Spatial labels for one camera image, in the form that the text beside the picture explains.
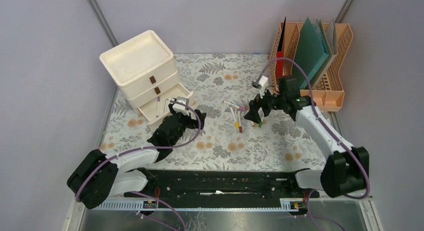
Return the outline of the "cream drawer unit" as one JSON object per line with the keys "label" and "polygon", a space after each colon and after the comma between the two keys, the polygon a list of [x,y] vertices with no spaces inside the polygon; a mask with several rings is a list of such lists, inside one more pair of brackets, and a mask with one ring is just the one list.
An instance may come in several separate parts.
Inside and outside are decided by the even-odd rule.
{"label": "cream drawer unit", "polygon": [[[141,113],[151,131],[164,117],[165,100],[183,97],[194,101],[194,93],[183,86],[173,52],[153,31],[147,30],[99,56],[132,109]],[[157,97],[160,115],[156,117]]]}

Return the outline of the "teal file folder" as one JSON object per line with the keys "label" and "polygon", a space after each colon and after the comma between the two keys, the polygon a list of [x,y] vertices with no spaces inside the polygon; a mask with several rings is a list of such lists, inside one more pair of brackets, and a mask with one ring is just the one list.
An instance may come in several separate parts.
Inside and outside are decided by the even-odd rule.
{"label": "teal file folder", "polygon": [[294,56],[294,61],[302,68],[309,82],[312,77],[310,73],[319,59],[319,49],[321,49],[319,36],[313,27],[314,23],[309,18],[303,23],[299,32],[299,40]]}

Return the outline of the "red file folder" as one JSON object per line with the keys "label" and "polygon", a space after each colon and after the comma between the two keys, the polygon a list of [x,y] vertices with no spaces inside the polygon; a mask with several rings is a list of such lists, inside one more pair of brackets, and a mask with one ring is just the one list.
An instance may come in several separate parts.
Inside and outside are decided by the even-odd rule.
{"label": "red file folder", "polygon": [[[284,21],[281,25],[281,34],[276,50],[276,58],[282,58],[284,56],[284,43],[285,43],[285,29],[286,29],[286,17],[284,18]],[[283,76],[284,73],[284,67],[283,67],[284,61],[278,60],[275,65],[275,78],[278,81],[280,77]]]}

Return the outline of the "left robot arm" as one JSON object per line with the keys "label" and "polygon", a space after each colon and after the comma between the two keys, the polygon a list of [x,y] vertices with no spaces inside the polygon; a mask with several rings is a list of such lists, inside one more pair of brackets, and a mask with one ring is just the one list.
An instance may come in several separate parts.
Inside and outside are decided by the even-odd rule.
{"label": "left robot arm", "polygon": [[162,161],[174,149],[193,142],[203,131],[207,117],[205,112],[178,101],[172,101],[168,108],[171,114],[141,147],[109,155],[99,149],[88,153],[66,182],[77,202],[93,209],[111,196],[137,191],[148,197],[154,193],[154,181],[140,168]]}

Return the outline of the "purple capped white marker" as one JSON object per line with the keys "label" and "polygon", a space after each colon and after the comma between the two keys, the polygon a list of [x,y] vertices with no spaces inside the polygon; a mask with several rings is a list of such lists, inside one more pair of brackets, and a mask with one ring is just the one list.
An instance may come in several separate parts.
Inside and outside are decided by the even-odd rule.
{"label": "purple capped white marker", "polygon": [[158,118],[160,115],[160,104],[161,104],[161,97],[158,96],[156,99],[156,117]]}

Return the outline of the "beige file folder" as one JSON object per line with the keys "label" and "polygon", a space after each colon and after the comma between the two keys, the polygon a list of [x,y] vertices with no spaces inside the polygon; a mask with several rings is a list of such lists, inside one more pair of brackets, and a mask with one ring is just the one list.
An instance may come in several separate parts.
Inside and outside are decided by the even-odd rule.
{"label": "beige file folder", "polygon": [[315,62],[315,66],[310,72],[312,75],[310,78],[312,89],[318,86],[324,73],[338,55],[337,30],[334,20],[325,28],[323,22],[316,19],[313,27],[320,41],[320,49],[319,59]]}

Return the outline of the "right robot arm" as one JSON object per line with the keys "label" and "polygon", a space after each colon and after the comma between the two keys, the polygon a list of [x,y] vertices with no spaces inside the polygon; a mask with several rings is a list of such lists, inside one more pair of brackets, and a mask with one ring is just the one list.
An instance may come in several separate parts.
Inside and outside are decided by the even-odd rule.
{"label": "right robot arm", "polygon": [[259,111],[267,117],[271,111],[284,111],[302,127],[318,145],[326,162],[321,170],[295,171],[295,178],[287,182],[287,192],[301,196],[307,189],[324,191],[329,197],[352,197],[352,193],[364,190],[361,199],[371,190],[369,180],[369,153],[364,147],[354,147],[325,119],[311,96],[302,96],[292,75],[279,78],[277,93],[268,90],[268,78],[262,75],[253,86],[259,93],[249,101],[244,119],[256,124],[262,122]]}

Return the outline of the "teal capped white marker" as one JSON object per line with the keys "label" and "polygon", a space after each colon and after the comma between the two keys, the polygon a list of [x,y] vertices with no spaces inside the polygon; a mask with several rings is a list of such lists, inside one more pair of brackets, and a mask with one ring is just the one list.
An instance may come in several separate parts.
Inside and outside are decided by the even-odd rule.
{"label": "teal capped white marker", "polygon": [[169,103],[169,100],[168,100],[168,99],[166,99],[166,100],[165,100],[165,103],[164,103],[164,107],[163,107],[163,112],[164,112],[164,113],[165,113],[165,112],[166,112],[166,110],[167,110],[168,103]]}

